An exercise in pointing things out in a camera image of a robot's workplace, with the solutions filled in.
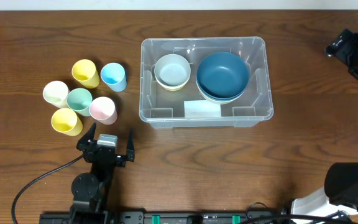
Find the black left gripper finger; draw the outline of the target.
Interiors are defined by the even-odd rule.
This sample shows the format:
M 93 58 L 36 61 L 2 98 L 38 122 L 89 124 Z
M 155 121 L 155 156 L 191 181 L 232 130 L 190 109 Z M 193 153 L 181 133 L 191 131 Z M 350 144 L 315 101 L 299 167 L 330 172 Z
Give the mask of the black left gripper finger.
M 133 142 L 133 130 L 129 131 L 129 137 L 127 141 L 126 147 L 126 160 L 134 162 L 135 160 L 135 149 L 134 149 L 134 142 Z
M 96 132 L 96 123 L 93 123 L 90 129 L 78 140 L 76 148 L 79 151 L 87 151 L 96 141 L 94 134 Z

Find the pink cup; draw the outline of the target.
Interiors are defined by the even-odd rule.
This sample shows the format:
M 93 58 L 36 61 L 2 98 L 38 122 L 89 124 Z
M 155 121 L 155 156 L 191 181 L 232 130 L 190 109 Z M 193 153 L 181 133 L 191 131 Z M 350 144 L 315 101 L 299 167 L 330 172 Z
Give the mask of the pink cup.
M 90 115 L 97 121 L 110 125 L 117 120 L 117 108 L 112 99 L 101 96 L 94 99 L 89 106 Z

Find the mint green cup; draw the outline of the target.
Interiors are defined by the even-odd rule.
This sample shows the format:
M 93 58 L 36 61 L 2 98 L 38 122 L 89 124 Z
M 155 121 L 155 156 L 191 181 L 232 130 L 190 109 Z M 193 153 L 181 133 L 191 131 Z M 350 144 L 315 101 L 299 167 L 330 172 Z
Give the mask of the mint green cup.
M 92 101 L 93 97 L 91 93 L 84 88 L 76 88 L 69 92 L 67 96 L 68 107 L 85 117 L 91 116 L 90 105 Z

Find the cream white cup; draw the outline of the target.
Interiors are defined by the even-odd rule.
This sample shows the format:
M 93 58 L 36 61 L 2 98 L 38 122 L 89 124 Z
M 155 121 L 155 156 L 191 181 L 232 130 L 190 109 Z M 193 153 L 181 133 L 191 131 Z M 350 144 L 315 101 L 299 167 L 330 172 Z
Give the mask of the cream white cup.
M 67 85 L 61 81 L 52 81 L 43 89 L 43 98 L 57 108 L 67 108 L 67 96 L 70 93 Z

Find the light blue cup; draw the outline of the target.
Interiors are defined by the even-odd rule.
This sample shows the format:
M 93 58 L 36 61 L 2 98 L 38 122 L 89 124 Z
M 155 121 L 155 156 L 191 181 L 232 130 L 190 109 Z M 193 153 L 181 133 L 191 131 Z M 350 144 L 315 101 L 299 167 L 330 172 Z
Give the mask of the light blue cup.
M 115 92 L 121 92 L 126 89 L 126 71 L 119 63 L 106 64 L 101 70 L 101 79 Z

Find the small white bowl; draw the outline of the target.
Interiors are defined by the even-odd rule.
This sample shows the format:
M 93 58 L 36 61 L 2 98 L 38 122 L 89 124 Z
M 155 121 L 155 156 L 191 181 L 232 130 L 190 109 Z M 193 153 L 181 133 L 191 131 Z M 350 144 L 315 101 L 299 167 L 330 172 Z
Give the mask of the small white bowl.
M 189 77 L 157 77 L 156 81 L 158 84 L 161 83 L 167 86 L 178 86 L 186 85 L 189 79 Z

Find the small yellow bowl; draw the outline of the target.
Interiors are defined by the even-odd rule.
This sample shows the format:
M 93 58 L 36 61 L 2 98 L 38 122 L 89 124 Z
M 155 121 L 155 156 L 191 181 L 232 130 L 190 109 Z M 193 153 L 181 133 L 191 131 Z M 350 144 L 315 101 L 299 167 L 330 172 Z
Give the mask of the small yellow bowl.
M 178 85 L 178 86 L 167 86 L 160 83 L 160 86 L 168 91 L 178 91 L 182 89 L 185 85 Z

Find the small light grey bowl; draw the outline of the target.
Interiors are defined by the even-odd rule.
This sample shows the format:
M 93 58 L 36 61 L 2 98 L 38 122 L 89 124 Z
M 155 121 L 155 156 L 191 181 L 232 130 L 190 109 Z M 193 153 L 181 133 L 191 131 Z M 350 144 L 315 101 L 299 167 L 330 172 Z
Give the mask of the small light grey bowl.
M 189 77 L 191 67 L 186 58 L 177 54 L 168 54 L 161 57 L 154 68 L 155 79 L 157 77 Z

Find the dark blue bowl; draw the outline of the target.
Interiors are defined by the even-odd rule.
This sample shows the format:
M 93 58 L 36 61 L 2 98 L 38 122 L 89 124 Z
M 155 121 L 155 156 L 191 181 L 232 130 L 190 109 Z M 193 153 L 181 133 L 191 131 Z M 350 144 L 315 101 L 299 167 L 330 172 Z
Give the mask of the dark blue bowl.
M 196 82 L 236 82 L 249 84 L 250 70 L 239 56 L 229 52 L 207 55 L 198 65 Z
M 216 100 L 230 100 L 234 97 L 243 94 L 248 86 L 248 83 L 236 83 L 236 82 L 208 82 L 204 83 L 196 82 L 197 87 L 202 90 L 208 96 Z

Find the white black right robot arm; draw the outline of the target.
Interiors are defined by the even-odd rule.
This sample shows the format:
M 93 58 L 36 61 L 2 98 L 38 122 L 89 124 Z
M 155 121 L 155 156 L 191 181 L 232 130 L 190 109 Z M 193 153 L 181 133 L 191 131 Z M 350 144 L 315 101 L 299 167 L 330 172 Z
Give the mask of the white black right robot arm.
M 358 81 L 358 33 L 344 29 L 324 52 L 344 63 L 348 72 Z M 325 218 L 333 218 L 341 213 L 358 215 L 358 161 L 333 164 L 326 174 L 323 187 L 292 201 L 288 212 L 295 216 L 294 223 L 302 223 L 302 215 Z

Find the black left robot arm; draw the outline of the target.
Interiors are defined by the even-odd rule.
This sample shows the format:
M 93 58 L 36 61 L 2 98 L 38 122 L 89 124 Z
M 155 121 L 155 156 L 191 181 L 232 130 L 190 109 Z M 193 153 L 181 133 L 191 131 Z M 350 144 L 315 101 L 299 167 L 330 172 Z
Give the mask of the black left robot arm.
M 109 223 L 114 213 L 106 210 L 106 202 L 114 169 L 135 160 L 132 131 L 125 155 L 116 154 L 117 136 L 100 134 L 95 139 L 95 132 L 96 123 L 93 123 L 76 145 L 85 162 L 91 164 L 91 170 L 78 175 L 71 184 L 70 223 Z

